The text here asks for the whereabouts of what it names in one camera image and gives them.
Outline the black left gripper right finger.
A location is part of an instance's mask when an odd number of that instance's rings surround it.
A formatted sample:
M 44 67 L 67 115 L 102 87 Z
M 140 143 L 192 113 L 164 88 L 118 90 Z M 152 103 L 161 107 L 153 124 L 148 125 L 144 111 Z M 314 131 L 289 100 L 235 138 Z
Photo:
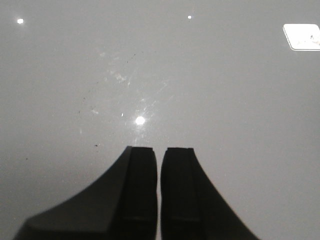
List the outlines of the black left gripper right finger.
M 211 183 L 193 148 L 166 150 L 160 185 L 162 239 L 257 239 Z

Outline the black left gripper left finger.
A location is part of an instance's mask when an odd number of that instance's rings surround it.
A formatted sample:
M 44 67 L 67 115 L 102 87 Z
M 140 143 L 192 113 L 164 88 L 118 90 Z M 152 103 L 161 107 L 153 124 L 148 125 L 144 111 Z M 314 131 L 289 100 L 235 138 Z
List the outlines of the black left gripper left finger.
M 150 147 L 125 148 L 87 188 L 28 218 L 17 240 L 153 240 L 157 232 L 157 161 Z

